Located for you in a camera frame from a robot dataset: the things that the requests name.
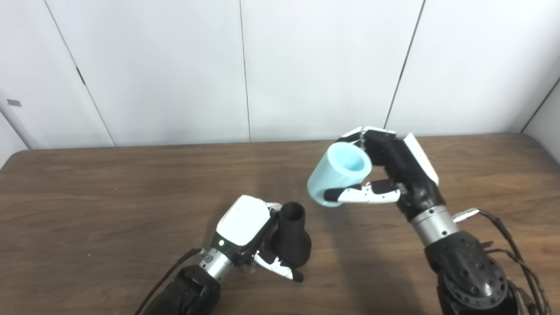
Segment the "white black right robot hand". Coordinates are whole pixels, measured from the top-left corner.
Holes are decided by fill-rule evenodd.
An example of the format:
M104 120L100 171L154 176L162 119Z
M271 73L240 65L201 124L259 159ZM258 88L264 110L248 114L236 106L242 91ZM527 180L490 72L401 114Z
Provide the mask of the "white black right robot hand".
M338 138L361 149L372 166L383 167L388 178L367 184L327 189L328 202L381 204L395 202L411 223L422 213L444 206L439 177L413 134L398 138L396 133L376 127L354 128Z

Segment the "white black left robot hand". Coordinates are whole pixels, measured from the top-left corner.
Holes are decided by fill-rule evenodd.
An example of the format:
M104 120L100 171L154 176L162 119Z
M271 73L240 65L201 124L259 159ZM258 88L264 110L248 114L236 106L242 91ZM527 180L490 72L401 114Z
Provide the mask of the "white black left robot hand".
M304 275L265 246L278 224L281 207L280 203L240 196L218 222L211 249L199 263L200 267L218 282L235 267L253 273L259 265L280 277L302 283Z

